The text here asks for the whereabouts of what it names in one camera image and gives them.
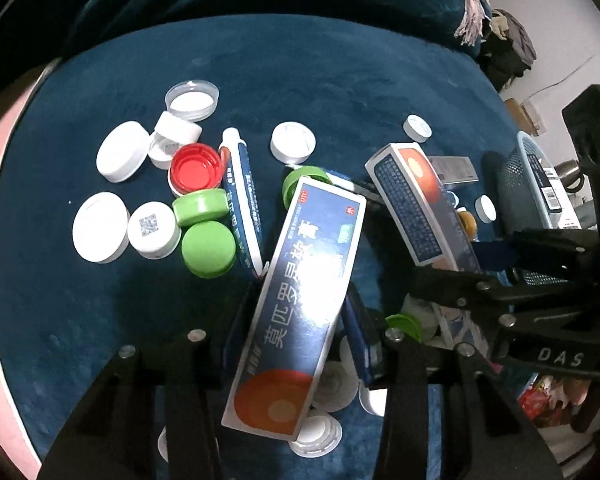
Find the blue and white tube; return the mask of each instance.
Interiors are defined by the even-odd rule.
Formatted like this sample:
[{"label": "blue and white tube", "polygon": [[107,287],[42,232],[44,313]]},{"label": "blue and white tube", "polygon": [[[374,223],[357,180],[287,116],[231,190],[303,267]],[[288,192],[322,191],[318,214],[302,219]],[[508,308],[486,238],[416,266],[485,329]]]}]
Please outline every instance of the blue and white tube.
[{"label": "blue and white tube", "polygon": [[230,152],[222,185],[229,203],[231,229],[238,246],[238,257],[244,269],[260,280],[267,273],[269,262],[263,262],[260,253],[262,228],[247,143],[240,138],[236,128],[227,128],[222,133],[221,152],[223,148]]}]

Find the medicine box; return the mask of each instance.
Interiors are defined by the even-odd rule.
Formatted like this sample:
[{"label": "medicine box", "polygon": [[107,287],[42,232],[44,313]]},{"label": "medicine box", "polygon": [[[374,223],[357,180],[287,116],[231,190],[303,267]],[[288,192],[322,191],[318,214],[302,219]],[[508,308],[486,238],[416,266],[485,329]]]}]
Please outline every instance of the medicine box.
[{"label": "medicine box", "polygon": [[365,214],[364,197],[301,177],[242,350],[222,425],[293,441],[320,378]]},{"label": "medicine box", "polygon": [[417,142],[388,144],[365,168],[416,265],[480,272],[458,215]]}]

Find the red bottle cap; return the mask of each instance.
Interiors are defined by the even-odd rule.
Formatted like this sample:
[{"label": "red bottle cap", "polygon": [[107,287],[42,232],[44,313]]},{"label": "red bottle cap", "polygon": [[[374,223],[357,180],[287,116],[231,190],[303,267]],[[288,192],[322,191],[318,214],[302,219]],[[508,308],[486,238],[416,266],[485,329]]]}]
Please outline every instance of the red bottle cap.
[{"label": "red bottle cap", "polygon": [[178,192],[187,194],[218,187],[223,173],[224,164],[216,150],[197,142],[183,146],[173,155],[169,178]]}]

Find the blue fabric surface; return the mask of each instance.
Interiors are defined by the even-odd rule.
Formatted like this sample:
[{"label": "blue fabric surface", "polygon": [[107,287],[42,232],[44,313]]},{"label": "blue fabric surface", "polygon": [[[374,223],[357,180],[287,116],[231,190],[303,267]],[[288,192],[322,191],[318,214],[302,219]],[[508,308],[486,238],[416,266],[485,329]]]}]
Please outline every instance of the blue fabric surface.
[{"label": "blue fabric surface", "polygon": [[[74,215],[96,192],[115,192],[131,212],[150,200],[171,203],[166,173],[150,161],[129,181],[111,184],[97,173],[95,157],[123,121],[151,131],[164,93],[188,78],[220,89],[218,109],[201,122],[201,142],[216,148],[222,130],[235,126],[248,144],[266,254],[284,218],[285,170],[269,152],[270,133],[282,121],[314,131],[312,164],[363,180],[369,156],[408,140],[402,122],[421,115],[433,130],[427,154],[467,155],[474,163],[480,183],[456,191],[470,211],[485,189],[497,203],[494,161],[516,138],[506,108],[470,57],[340,20],[273,14],[190,20],[122,36],[68,60],[24,114],[0,173],[0,358],[42,457],[117,348],[167,342],[192,328],[213,334],[245,291],[239,266],[205,281],[189,273],[179,251],[150,261],[129,247],[99,266],[72,245]],[[479,235],[493,237],[492,225],[480,224]],[[367,306],[396,312],[410,265],[392,220],[369,215],[352,275]],[[381,419],[362,415],[357,405],[336,415],[343,443],[320,460],[296,458],[284,443],[219,430],[226,467],[241,479],[369,478]]]}]

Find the qr code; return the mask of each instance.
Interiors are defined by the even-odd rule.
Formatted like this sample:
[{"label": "qr code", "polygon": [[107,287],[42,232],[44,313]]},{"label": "qr code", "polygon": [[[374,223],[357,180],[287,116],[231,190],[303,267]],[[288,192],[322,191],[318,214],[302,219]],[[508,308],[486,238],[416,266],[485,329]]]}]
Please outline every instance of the qr code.
[{"label": "qr code", "polygon": [[142,236],[150,235],[158,230],[158,219],[155,214],[145,216],[140,219],[140,234]]}]

